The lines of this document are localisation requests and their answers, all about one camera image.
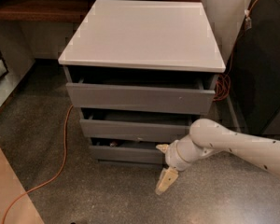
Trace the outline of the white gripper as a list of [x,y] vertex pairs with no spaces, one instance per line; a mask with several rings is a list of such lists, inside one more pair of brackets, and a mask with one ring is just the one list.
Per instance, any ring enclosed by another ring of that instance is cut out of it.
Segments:
[[184,161],[178,154],[177,143],[178,141],[175,140],[170,145],[156,145],[157,150],[165,153],[165,161],[169,166],[169,168],[163,168],[161,171],[161,175],[155,188],[155,192],[158,195],[163,194],[177,180],[178,172],[185,171],[189,168],[189,163]]

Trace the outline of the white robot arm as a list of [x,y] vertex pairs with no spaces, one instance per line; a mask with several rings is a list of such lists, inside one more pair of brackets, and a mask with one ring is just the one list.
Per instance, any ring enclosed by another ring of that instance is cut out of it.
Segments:
[[177,180],[180,172],[195,161],[221,151],[229,152],[260,169],[280,177],[280,140],[237,133],[210,119],[197,119],[189,133],[171,144],[156,145],[165,156],[155,192],[163,194]]

